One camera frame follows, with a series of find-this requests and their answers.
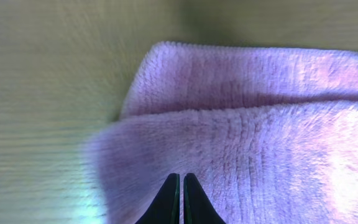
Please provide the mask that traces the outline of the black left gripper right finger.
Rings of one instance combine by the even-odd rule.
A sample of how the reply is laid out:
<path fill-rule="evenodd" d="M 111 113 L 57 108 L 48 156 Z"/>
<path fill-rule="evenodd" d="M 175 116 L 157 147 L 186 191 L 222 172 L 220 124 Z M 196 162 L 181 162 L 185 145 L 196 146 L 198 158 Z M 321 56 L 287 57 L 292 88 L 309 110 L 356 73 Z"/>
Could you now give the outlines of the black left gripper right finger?
<path fill-rule="evenodd" d="M 184 224 L 226 224 L 215 211 L 194 173 L 188 173 L 183 183 Z"/>

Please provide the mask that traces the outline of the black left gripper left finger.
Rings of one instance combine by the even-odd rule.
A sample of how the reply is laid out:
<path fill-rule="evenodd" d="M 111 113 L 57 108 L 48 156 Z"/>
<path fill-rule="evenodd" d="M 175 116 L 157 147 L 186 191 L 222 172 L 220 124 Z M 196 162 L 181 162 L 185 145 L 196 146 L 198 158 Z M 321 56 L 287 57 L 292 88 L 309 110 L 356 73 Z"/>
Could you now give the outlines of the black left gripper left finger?
<path fill-rule="evenodd" d="M 135 224 L 179 224 L 180 175 L 169 174 L 146 212 Z"/>

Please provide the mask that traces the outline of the purple cloth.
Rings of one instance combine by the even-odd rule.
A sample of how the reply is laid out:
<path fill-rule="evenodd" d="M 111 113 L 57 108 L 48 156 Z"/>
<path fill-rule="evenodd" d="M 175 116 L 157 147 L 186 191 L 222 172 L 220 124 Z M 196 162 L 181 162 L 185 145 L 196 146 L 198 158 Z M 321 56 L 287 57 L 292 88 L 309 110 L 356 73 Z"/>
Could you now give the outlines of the purple cloth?
<path fill-rule="evenodd" d="M 158 43 L 86 155 L 106 223 L 171 173 L 226 223 L 358 223 L 358 52 Z"/>

